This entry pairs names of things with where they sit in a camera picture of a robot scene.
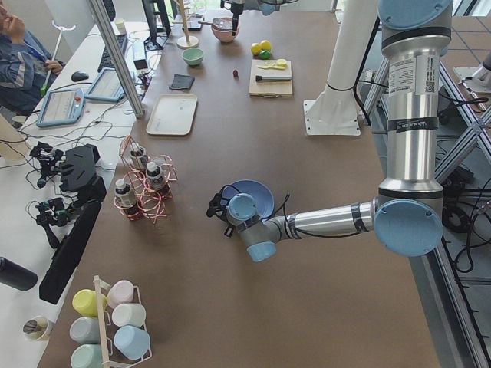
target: white mug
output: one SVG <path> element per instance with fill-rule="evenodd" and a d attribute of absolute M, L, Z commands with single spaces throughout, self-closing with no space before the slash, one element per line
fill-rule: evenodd
<path fill-rule="evenodd" d="M 116 25 L 117 30 L 120 32 L 120 35 L 126 34 L 126 27 L 124 25 L 124 19 L 122 19 L 122 18 L 114 19 L 114 24 Z"/>
<path fill-rule="evenodd" d="M 122 327 L 130 324 L 131 326 L 141 327 L 147 317 L 145 307 L 138 303 L 123 303 L 113 310 L 113 322 L 116 326 Z"/>

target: pink cup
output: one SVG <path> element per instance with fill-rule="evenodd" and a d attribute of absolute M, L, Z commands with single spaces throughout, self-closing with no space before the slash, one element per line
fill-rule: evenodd
<path fill-rule="evenodd" d="M 107 305 L 114 309 L 122 303 L 131 303 L 133 296 L 133 284 L 128 280 L 118 281 L 107 293 Z"/>

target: bottle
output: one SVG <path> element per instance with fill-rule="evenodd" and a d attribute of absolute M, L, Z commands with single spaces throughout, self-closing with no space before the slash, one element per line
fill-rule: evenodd
<path fill-rule="evenodd" d="M 146 169 L 148 163 L 148 155 L 147 150 L 144 147 L 140 146 L 136 142 L 131 143 L 130 156 L 135 168 L 141 171 L 144 171 Z"/>
<path fill-rule="evenodd" d="M 170 194 L 169 183 L 163 177 L 163 171 L 154 161 L 147 164 L 147 181 L 150 188 L 158 191 L 164 198 Z"/>
<path fill-rule="evenodd" d="M 116 181 L 114 197 L 116 198 L 117 204 L 123 209 L 123 212 L 129 219 L 139 219 L 143 214 L 135 190 L 124 179 L 118 179 Z"/>
<path fill-rule="evenodd" d="M 0 282 L 26 291 L 38 283 L 38 276 L 27 268 L 0 257 Z"/>

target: computer mouse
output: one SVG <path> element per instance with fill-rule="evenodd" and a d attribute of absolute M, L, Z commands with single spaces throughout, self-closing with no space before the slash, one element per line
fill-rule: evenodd
<path fill-rule="evenodd" d="M 71 75 L 71 79 L 73 82 L 83 81 L 89 79 L 89 74 L 84 73 L 83 71 L 76 71 Z"/>

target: yellow cup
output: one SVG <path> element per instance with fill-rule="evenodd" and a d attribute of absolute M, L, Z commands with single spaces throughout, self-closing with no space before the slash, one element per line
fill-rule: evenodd
<path fill-rule="evenodd" d="M 82 317 L 97 317 L 97 302 L 94 290 L 80 290 L 75 294 L 71 305 Z M 106 309 L 106 305 L 106 296 L 102 295 L 102 309 Z"/>

